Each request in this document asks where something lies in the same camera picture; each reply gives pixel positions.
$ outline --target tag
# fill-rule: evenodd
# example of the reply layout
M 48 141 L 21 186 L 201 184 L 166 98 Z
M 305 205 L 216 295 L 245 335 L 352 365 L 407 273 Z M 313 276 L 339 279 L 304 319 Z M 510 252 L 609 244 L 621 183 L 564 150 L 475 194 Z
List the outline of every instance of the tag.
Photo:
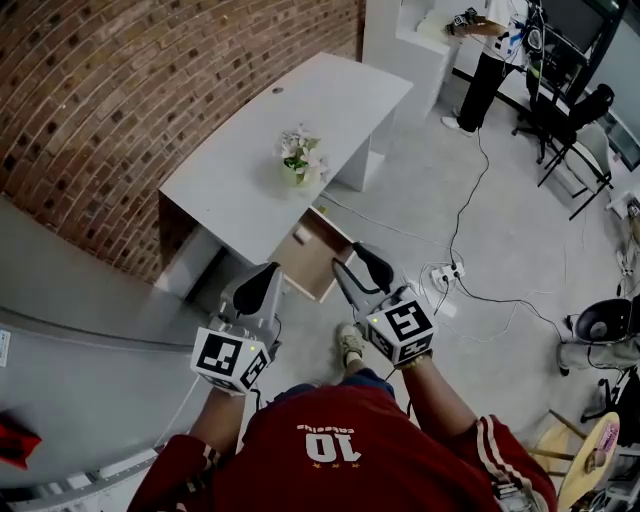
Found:
M 9 357 L 9 341 L 11 333 L 9 331 L 0 330 L 0 368 L 7 366 L 7 357 Z

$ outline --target flower vase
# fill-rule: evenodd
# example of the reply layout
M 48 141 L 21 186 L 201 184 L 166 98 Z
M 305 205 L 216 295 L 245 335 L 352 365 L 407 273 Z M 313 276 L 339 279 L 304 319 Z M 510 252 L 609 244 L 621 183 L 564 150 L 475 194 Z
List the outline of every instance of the flower vase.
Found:
M 292 188 L 305 188 L 317 183 L 319 173 L 308 169 L 304 174 L 297 174 L 294 169 L 282 164 L 281 174 L 284 182 Z

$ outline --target white flowers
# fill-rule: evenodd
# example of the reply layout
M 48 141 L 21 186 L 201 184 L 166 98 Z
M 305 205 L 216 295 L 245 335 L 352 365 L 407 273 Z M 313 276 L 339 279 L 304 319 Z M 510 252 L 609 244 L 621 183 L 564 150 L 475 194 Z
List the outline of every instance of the white flowers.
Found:
M 311 173 L 326 177 L 329 168 L 326 160 L 318 157 L 316 147 L 319 142 L 320 139 L 311 137 L 302 125 L 295 132 L 284 132 L 280 137 L 276 153 L 284 159 L 284 165 L 298 176 L 298 183 L 306 181 L 305 176 Z

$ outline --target stool leg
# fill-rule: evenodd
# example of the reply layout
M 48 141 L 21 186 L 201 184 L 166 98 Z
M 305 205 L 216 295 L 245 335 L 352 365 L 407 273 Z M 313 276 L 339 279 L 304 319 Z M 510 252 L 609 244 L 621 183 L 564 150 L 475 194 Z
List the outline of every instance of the stool leg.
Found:
M 528 448 L 527 451 L 533 455 L 542 455 L 543 457 L 551 457 L 553 459 L 572 461 L 575 456 L 568 453 L 552 452 L 549 450 L 540 450 L 538 448 Z
M 565 427 L 567 427 L 569 430 L 571 430 L 571 432 L 573 432 L 575 435 L 577 435 L 580 439 L 586 439 L 587 438 L 587 434 L 585 434 L 582 430 L 580 430 L 578 427 L 576 427 L 573 423 L 571 423 L 568 419 L 563 418 L 562 416 L 560 416 L 557 412 L 555 412 L 553 409 L 549 409 L 549 412 L 551 413 L 552 416 L 554 416 L 560 423 L 562 423 Z

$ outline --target red shirt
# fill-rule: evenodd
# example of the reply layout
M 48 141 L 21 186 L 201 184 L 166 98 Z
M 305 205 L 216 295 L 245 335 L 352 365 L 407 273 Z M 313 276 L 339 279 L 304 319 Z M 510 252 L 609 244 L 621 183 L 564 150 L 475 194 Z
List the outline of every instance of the red shirt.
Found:
M 436 441 L 384 391 L 325 387 L 259 411 L 243 449 L 216 468 L 214 452 L 175 436 L 149 470 L 130 512 L 499 510 L 478 455 L 478 432 L 498 469 L 528 479 L 549 510 L 555 490 L 507 427 L 482 418 L 468 432 Z

